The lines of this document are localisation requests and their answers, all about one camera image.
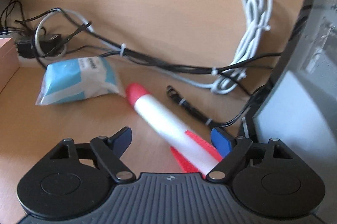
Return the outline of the red white foam rocket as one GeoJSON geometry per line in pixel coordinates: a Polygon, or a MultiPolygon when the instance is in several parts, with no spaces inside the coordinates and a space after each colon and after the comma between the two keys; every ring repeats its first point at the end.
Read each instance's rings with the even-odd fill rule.
{"type": "Polygon", "coordinates": [[[205,177],[223,159],[213,145],[195,134],[142,85],[129,84],[126,98],[147,124],[168,142],[183,172],[199,172],[205,177]]]}

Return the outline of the pink cardboard box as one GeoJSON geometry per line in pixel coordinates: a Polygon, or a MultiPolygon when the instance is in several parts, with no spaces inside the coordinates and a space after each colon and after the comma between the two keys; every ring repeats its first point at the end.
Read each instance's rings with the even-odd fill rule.
{"type": "Polygon", "coordinates": [[[13,38],[1,38],[0,44],[0,92],[2,92],[19,69],[20,63],[13,38]]]}

